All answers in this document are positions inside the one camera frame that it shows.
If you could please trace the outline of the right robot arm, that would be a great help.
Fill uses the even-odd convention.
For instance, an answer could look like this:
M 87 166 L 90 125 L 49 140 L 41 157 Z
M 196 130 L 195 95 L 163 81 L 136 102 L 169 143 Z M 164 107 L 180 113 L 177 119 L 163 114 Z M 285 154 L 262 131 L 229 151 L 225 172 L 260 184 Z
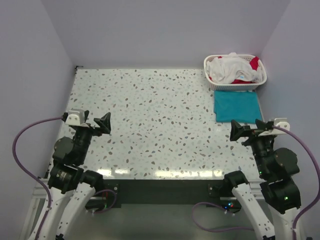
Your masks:
M 276 136 L 290 130 L 285 118 L 255 121 L 256 128 L 231 121 L 230 141 L 246 138 L 242 145 L 251 147 L 261 193 L 271 212 L 269 220 L 254 197 L 245 174 L 238 170 L 224 175 L 221 193 L 235 197 L 249 218 L 258 240 L 307 240 L 295 218 L 301 213 L 301 194 L 292 176 L 299 173 L 297 155 L 288 148 L 274 149 Z

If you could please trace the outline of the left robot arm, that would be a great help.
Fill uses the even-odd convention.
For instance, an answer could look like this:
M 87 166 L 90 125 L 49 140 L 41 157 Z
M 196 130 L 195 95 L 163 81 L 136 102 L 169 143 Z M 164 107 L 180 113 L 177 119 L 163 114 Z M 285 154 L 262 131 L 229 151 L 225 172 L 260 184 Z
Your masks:
M 75 133 L 72 138 L 62 137 L 55 142 L 53 167 L 46 183 L 28 171 L 17 157 L 17 141 L 30 127 L 22 129 L 13 141 L 12 154 L 16 163 L 46 192 L 44 206 L 29 236 L 31 240 L 67 239 L 76 218 L 90 198 L 106 191 L 103 176 L 92 170 L 84 170 L 81 165 L 84 164 L 92 137 L 111 133 L 111 113 L 94 118 L 96 126 L 86 122 L 89 113 L 89 110 L 73 108 L 57 117 Z

